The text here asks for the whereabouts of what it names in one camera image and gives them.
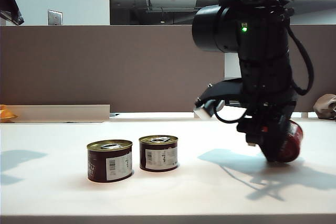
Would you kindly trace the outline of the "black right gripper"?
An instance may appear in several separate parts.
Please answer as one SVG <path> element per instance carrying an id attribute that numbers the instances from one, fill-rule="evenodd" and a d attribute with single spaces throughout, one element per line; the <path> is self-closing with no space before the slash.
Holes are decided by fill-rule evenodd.
<path id="1" fill-rule="evenodd" d="M 294 89 L 255 98 L 239 89 L 236 99 L 246 108 L 237 130 L 246 134 L 249 145 L 259 145 L 269 162 L 276 162 L 289 129 L 289 118 L 297 103 Z"/>

